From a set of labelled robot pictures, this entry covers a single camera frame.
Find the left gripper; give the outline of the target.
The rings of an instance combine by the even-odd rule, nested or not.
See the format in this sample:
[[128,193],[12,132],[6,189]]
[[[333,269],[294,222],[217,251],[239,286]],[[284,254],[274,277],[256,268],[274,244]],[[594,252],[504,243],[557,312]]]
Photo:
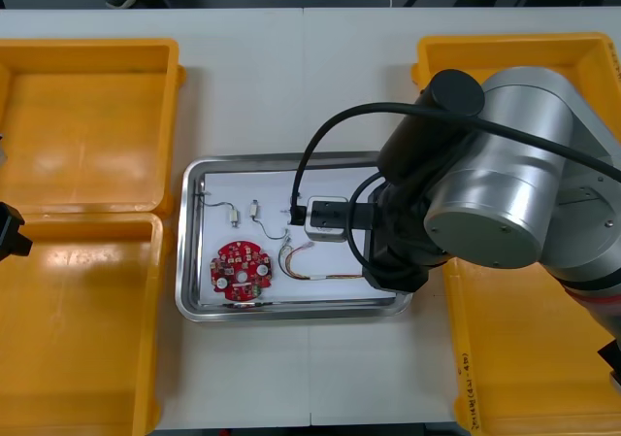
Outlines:
[[20,233],[24,219],[20,212],[7,203],[0,203],[1,242],[10,243],[10,254],[27,256],[32,248],[32,241]]

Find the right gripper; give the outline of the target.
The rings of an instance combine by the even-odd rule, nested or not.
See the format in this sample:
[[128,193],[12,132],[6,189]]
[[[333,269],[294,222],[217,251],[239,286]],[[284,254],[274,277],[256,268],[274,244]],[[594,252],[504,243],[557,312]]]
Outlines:
[[382,273],[363,270],[367,282],[384,291],[415,293],[429,279],[429,271],[447,261],[447,252],[427,234],[424,202],[399,203],[403,190],[381,184],[368,198],[376,205],[373,230],[365,235],[365,258]]

